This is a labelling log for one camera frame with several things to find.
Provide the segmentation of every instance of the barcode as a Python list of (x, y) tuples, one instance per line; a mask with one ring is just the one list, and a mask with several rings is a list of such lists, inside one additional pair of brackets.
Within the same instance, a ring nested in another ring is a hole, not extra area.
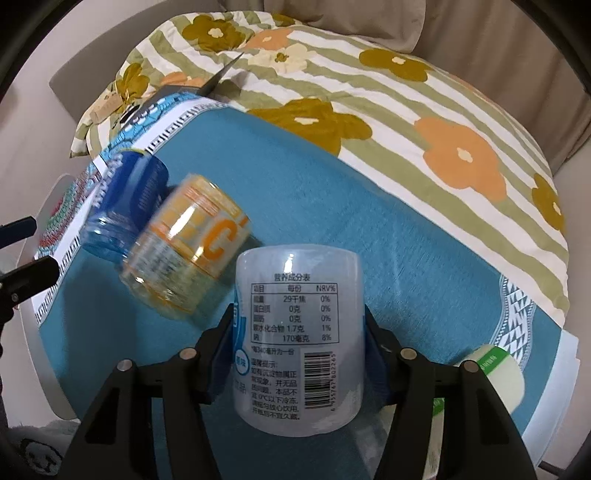
[(304, 354), (304, 408), (331, 407), (330, 356), (332, 352)]

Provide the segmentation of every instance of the vitamin c drink bottle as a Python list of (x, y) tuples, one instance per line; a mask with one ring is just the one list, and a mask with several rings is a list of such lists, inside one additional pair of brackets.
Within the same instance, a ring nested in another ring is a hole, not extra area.
[(190, 315), (250, 233), (248, 217), (202, 176), (189, 175), (123, 261), (121, 280), (164, 316)]
[(349, 423), (363, 397), (359, 257), (321, 245), (244, 252), (236, 263), (234, 405), (263, 432), (305, 437)]

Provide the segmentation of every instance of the gray headboard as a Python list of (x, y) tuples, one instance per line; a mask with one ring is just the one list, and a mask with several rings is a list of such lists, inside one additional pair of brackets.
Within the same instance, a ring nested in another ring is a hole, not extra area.
[(175, 15), (215, 12), (216, 0), (165, 0), (123, 20), (74, 55), (49, 85), (66, 111), (78, 121), (113, 81), (128, 53), (153, 29)]

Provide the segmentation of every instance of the striped comforter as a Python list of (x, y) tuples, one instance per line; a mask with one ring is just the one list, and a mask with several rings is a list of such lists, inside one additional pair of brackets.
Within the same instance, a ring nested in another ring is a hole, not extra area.
[(99, 124), (90, 120), (91, 106), (72, 156), (97, 156), (120, 131), (125, 110), (160, 86), (200, 86), (239, 53), (217, 100), (334, 154), (563, 325), (564, 219), (536, 141), (461, 79), (361, 38), (264, 12), (174, 17), (130, 52), (106, 88), (123, 105)]

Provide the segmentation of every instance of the blue label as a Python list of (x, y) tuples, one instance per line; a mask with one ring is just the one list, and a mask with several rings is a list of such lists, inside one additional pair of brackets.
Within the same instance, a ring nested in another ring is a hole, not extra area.
[(123, 151), (108, 162), (89, 221), (109, 218), (109, 223), (139, 234), (160, 205), (168, 182), (166, 166), (152, 155)]
[(250, 360), (242, 349), (244, 336), (246, 334), (246, 317), (240, 316), (240, 299), (238, 286), (234, 286), (234, 322), (232, 328), (232, 352), (234, 355), (234, 366), (241, 375), (246, 375), (250, 370)]

